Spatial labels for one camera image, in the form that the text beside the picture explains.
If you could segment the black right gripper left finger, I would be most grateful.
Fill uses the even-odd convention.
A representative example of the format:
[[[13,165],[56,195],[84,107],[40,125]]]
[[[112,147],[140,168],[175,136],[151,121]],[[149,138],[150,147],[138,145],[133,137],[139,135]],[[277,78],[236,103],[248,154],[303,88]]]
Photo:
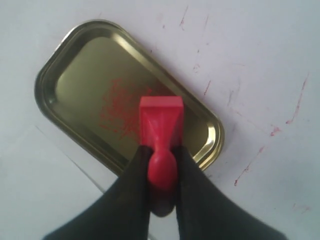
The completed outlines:
[[[152,154],[151,148],[139,146],[123,174],[94,204],[44,239],[148,239],[150,206],[147,170]]]

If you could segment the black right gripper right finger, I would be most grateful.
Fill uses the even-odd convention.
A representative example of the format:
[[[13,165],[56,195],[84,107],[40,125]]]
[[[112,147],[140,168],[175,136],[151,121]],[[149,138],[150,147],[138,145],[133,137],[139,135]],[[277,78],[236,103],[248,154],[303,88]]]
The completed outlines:
[[[176,217],[181,240],[285,240],[225,196],[197,166],[189,151],[172,151],[177,161]]]

